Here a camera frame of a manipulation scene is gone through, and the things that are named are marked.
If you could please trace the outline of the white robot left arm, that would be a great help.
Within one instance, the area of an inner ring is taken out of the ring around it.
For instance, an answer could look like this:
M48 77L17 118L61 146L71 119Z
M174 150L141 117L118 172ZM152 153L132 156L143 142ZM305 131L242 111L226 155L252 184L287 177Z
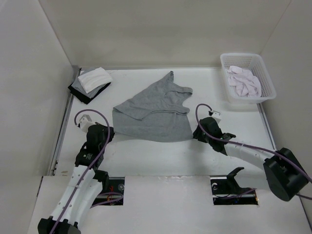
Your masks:
M105 147L115 135L113 127L92 124L76 156L70 181L48 219L38 224L40 234L79 234L80 227L99 194L109 190L108 173L99 170Z

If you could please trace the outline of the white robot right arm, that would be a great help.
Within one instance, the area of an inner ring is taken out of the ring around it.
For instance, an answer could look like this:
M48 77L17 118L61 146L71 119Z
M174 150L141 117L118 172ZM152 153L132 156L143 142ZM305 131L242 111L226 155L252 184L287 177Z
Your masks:
M208 143L218 153L252 164L263 172L261 176L248 175L240 178L244 167L236 167L224 179L213 181L214 195L226 194L226 199L235 199L260 189L272 192L283 201L290 201L312 181L291 150L281 148L272 151L235 142L232 139L236 136L222 132L213 117L200 119L197 123L194 139Z

